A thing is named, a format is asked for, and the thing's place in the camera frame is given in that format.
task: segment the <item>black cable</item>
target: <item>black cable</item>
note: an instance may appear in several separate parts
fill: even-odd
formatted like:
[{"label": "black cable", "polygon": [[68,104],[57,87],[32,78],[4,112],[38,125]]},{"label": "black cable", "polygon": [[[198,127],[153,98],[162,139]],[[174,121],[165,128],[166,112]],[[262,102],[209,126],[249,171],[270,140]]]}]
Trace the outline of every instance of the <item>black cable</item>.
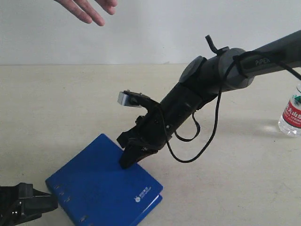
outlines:
[{"label": "black cable", "polygon": [[201,156],[201,154],[208,148],[208,146],[210,145],[210,143],[212,142],[215,134],[216,134],[216,130],[217,130],[217,122],[218,122],[218,112],[219,112],[219,108],[220,108],[220,101],[221,101],[221,97],[222,97],[222,88],[223,88],[223,85],[224,85],[224,82],[226,81],[230,71],[232,70],[232,68],[237,64],[239,63],[242,59],[244,59],[245,57],[249,57],[249,56],[252,56],[252,55],[261,55],[267,59],[269,59],[271,62],[277,64],[278,66],[284,68],[285,70],[287,70],[288,72],[290,72],[291,74],[293,74],[296,78],[298,78],[299,80],[301,80],[301,75],[296,72],[293,68],[289,67],[288,65],[280,62],[280,61],[277,61],[275,59],[273,59],[272,57],[264,54],[264,53],[261,53],[259,51],[248,51],[248,52],[245,52],[239,56],[235,56],[233,57],[234,61],[230,64],[230,66],[228,67],[225,75],[224,75],[224,78],[221,82],[221,86],[220,86],[220,89],[219,89],[219,92],[218,92],[218,98],[217,98],[217,102],[216,102],[216,107],[215,107],[215,120],[214,120],[214,128],[213,128],[213,131],[212,131],[212,134],[209,138],[209,140],[207,141],[207,143],[205,144],[205,146],[202,148],[202,150],[195,156],[193,157],[192,159],[190,160],[181,160],[179,159],[178,157],[175,156],[170,144],[169,144],[169,141],[168,141],[168,138],[167,138],[167,131],[166,131],[166,124],[165,124],[165,118],[164,118],[164,113],[163,113],[163,110],[161,108],[160,105],[158,105],[159,107],[159,111],[160,111],[160,114],[161,114],[161,117],[162,117],[162,124],[163,124],[163,129],[164,129],[164,133],[165,133],[165,139],[166,139],[166,144],[168,146],[168,149],[169,149],[169,152],[171,153],[171,155],[179,162],[181,163],[190,163],[190,162],[193,162],[195,161],[197,158],[199,158]]},{"label": "black cable", "polygon": [[194,117],[194,114],[195,114],[195,112],[192,113],[192,119],[193,119],[193,121],[194,121],[194,124],[195,124],[196,127],[197,127],[197,132],[196,132],[196,134],[194,135],[193,138],[191,138],[191,139],[185,139],[185,138],[182,138],[181,136],[179,136],[178,133],[177,133],[177,131],[174,132],[175,136],[176,136],[179,140],[181,140],[181,141],[183,141],[183,142],[190,142],[190,141],[194,140],[194,138],[196,138],[196,137],[199,135],[200,131],[201,131],[201,126],[199,125],[198,121],[197,121],[196,118]]}]

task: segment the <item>robotic arm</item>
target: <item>robotic arm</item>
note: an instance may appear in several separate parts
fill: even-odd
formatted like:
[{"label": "robotic arm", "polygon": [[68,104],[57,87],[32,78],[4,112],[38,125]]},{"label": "robotic arm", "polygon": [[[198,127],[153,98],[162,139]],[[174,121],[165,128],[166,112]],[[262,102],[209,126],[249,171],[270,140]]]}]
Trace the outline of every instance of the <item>robotic arm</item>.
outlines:
[{"label": "robotic arm", "polygon": [[206,40],[216,56],[195,58],[160,103],[141,93],[120,92],[121,105],[145,107],[148,111],[117,138],[124,148],[119,160],[123,169],[157,153],[190,115],[219,93],[246,88],[255,76],[284,70],[284,64],[291,68],[301,66],[301,30],[251,52],[217,49],[210,36]]}]

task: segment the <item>plastic bottle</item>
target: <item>plastic bottle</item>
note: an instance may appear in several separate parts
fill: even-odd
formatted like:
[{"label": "plastic bottle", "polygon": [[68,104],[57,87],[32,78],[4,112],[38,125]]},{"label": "plastic bottle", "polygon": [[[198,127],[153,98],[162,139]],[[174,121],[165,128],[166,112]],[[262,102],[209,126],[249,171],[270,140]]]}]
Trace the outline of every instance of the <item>plastic bottle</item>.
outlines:
[{"label": "plastic bottle", "polygon": [[298,84],[281,115],[278,126],[290,137],[301,136],[301,84]]}]

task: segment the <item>beige table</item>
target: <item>beige table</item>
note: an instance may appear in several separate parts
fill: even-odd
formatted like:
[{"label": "beige table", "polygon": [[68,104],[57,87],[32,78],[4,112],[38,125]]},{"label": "beige table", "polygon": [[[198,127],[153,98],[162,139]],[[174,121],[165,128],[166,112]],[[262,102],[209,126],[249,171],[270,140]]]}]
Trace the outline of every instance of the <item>beige table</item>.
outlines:
[{"label": "beige table", "polygon": [[[144,109],[120,106],[130,89],[160,101],[185,65],[1,66],[0,185],[45,179],[100,133],[114,141]],[[167,147],[141,165],[164,186],[163,201],[141,226],[301,225],[301,138],[279,132],[277,121],[297,80],[289,73],[258,77],[222,96],[218,130],[191,164],[176,162]],[[216,100],[196,114],[202,131],[171,146],[193,157],[211,135]],[[178,130],[195,133],[189,118]],[[29,226],[71,226],[61,208]]]}]

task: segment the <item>blue notebook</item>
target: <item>blue notebook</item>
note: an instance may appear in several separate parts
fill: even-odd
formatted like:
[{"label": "blue notebook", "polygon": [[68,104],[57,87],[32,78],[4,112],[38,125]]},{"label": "blue notebook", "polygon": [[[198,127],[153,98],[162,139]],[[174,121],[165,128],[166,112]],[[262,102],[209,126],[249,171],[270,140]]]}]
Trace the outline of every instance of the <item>blue notebook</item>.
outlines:
[{"label": "blue notebook", "polygon": [[136,226],[161,202],[163,186],[139,164],[122,169],[122,152],[101,134],[46,180],[76,226]]}]

